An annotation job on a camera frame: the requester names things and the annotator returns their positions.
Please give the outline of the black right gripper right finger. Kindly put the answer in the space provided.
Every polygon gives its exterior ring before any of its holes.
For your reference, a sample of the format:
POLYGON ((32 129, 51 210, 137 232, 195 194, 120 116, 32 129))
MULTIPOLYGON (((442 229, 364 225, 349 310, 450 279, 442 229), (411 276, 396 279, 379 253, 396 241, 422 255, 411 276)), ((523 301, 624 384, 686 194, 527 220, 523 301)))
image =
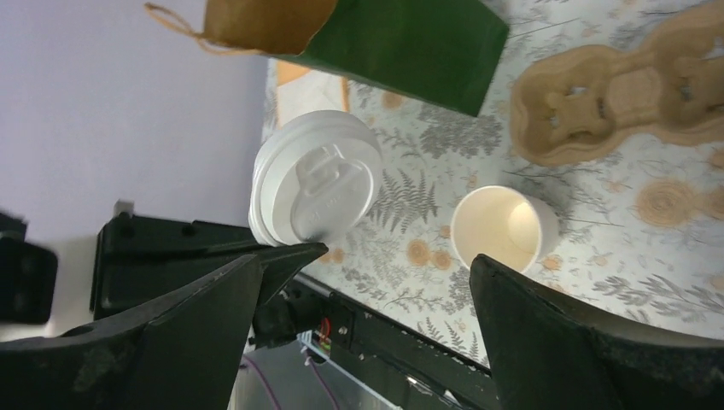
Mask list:
POLYGON ((478 255, 470 291, 504 409, 720 409, 723 343, 609 313, 478 255))

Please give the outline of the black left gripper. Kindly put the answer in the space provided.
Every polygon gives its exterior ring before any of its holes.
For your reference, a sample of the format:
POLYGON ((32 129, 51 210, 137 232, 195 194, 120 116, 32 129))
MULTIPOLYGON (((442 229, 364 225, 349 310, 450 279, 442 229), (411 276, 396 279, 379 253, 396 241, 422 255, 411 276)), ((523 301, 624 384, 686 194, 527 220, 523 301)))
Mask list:
POLYGON ((58 268, 56 254, 26 240, 27 224, 1 213, 1 321, 49 321, 58 268))

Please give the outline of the single white paper cup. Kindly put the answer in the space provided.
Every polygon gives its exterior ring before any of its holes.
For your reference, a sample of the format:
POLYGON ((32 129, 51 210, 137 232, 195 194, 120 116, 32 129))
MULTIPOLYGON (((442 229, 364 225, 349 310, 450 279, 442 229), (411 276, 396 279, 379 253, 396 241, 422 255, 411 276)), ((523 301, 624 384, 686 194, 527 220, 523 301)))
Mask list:
POLYGON ((486 255, 527 273, 560 240, 559 218, 548 203, 501 185, 467 194, 455 208, 450 228, 452 249, 466 268, 486 255))

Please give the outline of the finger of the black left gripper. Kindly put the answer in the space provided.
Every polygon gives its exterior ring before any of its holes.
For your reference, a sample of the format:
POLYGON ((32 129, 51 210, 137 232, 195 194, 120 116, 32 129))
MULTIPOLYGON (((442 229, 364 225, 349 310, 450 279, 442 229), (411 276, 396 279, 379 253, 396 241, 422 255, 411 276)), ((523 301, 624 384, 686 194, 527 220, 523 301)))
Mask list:
POLYGON ((323 243, 263 245, 247 227, 122 212, 97 236, 90 311, 94 319, 123 312, 244 255, 260 258, 263 278, 257 303, 263 306, 328 251, 323 243))

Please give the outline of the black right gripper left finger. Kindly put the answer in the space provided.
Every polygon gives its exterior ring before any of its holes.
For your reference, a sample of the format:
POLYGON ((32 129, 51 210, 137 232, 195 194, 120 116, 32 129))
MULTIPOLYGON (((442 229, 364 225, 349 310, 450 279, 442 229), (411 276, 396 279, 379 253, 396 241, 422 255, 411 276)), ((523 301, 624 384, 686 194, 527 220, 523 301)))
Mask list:
POLYGON ((58 337, 2 343, 2 408, 227 408, 262 275, 243 256, 58 337))

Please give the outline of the green paper bag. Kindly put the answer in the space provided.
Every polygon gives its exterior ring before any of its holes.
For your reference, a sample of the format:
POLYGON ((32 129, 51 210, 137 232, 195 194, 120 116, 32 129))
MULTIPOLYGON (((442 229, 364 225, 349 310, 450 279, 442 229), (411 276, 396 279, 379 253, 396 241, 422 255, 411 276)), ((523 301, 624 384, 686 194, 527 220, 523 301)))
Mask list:
POLYGON ((209 1, 203 28, 149 15, 212 54, 270 56, 477 116, 509 35, 480 1, 209 1))

